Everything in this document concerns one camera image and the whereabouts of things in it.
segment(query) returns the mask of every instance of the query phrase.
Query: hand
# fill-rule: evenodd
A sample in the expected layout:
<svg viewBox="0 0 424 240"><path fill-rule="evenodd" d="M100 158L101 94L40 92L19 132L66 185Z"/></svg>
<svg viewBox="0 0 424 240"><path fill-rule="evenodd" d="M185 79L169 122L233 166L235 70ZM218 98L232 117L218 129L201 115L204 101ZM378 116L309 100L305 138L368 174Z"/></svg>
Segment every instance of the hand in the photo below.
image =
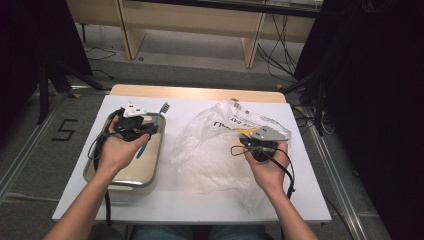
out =
<svg viewBox="0 0 424 240"><path fill-rule="evenodd" d="M113 129L115 123L115 121L112 122L110 129ZM131 142L126 142L113 135L108 137L102 147L97 172L107 171L114 175L118 174L121 169L131 163L137 151L147 144L149 137L149 134L143 134Z"/></svg>
<svg viewBox="0 0 424 240"><path fill-rule="evenodd" d="M287 142L278 142L278 149L287 153L287 148ZM259 162L253 158L249 151L245 151L244 156L252 169L256 183L266 194L271 191L281 191L283 189L285 173L275 163L270 160ZM284 153L277 150L273 157L283 167L288 167L289 160Z"/></svg>

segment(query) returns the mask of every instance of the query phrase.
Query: table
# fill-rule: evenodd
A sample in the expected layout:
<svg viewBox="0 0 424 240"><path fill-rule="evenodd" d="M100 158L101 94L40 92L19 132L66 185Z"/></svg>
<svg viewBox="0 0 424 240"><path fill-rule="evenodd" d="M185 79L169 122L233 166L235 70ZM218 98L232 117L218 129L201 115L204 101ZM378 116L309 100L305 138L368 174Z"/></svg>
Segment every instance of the table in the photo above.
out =
<svg viewBox="0 0 424 240"><path fill-rule="evenodd" d="M167 125L159 157L155 189L148 194L111 191L111 219L113 221L129 224L263 224L277 222L275 211L267 199L258 206L254 213L249 213L240 202L237 191L197 193L184 182L175 166L170 164L167 159L172 151L173 140L184 125L200 111L212 107L217 100L226 98L237 98L242 106L252 109L252 111L260 110L258 113L265 111L269 113L267 116L270 118L277 120L286 118L284 126L292 131L291 144L293 149L296 149L296 151L292 151L292 161L297 173L295 183L297 191L293 194L292 202L308 223L330 221L331 216L291 114L290 106L285 103L282 94L140 85L116 85L111 91L111 96L106 96L53 219L60 219L85 186L83 170L87 163L87 151L101 130L101 123L110 112L117 109L119 104L126 103L131 99L134 104L138 102L146 104L148 112L157 111L164 101L167 101L171 108L165 115ZM105 219L104 205L100 208L96 219Z"/></svg>

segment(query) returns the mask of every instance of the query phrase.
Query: lap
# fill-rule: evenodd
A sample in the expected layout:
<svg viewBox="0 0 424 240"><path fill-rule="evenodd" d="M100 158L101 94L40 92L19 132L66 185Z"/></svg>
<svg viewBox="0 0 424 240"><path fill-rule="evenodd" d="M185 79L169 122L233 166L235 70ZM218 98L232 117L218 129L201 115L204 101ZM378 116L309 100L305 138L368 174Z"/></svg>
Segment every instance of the lap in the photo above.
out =
<svg viewBox="0 0 424 240"><path fill-rule="evenodd" d="M151 225L138 226L133 240L194 240L191 226ZM261 225L215 225L209 234L210 240L265 240L265 228Z"/></svg>

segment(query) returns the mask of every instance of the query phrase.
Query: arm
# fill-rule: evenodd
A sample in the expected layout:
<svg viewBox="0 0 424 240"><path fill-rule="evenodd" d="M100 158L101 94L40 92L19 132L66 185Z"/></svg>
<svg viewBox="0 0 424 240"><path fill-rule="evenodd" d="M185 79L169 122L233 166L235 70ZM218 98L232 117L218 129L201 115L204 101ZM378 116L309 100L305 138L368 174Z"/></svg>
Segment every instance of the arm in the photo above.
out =
<svg viewBox="0 0 424 240"><path fill-rule="evenodd" d="M107 138L97 172L44 239L87 239L110 182L148 139L148 134L132 142Z"/></svg>
<svg viewBox="0 0 424 240"><path fill-rule="evenodd" d="M287 152L287 143L279 142L278 148ZM245 152L245 157L256 182L274 206L286 239L317 239L284 193L284 172L271 161L256 161L248 151ZM276 151L274 158L285 168L289 165L287 157L281 151Z"/></svg>

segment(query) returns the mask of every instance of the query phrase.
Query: plastic bag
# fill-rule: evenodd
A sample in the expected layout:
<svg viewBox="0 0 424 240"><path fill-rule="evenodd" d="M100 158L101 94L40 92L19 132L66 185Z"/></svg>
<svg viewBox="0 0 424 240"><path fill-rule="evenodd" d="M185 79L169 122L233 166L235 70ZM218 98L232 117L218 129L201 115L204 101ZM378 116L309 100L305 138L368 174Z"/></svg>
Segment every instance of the plastic bag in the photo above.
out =
<svg viewBox="0 0 424 240"><path fill-rule="evenodd" d="M197 115L178 135L171 163L191 176L200 193L237 189L245 208L254 212L265 198L244 155L233 156L242 146L235 129L269 126L290 139L290 131L277 121L250 112L233 100L223 100Z"/></svg>

